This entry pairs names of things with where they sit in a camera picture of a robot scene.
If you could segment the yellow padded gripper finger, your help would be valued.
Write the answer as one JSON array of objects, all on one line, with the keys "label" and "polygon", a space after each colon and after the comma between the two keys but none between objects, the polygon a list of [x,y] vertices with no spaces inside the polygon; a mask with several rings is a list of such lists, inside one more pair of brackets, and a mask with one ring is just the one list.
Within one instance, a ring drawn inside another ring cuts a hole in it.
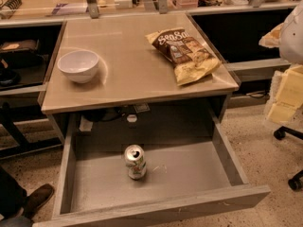
[{"label": "yellow padded gripper finger", "polygon": [[266,105],[266,119],[288,122],[303,105],[303,65],[292,65],[285,72],[275,71]]}]

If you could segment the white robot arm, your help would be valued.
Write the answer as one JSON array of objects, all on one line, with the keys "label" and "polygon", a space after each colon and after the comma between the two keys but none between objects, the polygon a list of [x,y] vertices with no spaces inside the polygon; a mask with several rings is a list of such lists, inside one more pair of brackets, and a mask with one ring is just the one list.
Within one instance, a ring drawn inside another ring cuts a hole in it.
[{"label": "white robot arm", "polygon": [[303,1],[288,15],[280,33],[280,57],[293,67],[281,76],[275,101],[266,119],[277,124],[289,121],[303,104]]}]

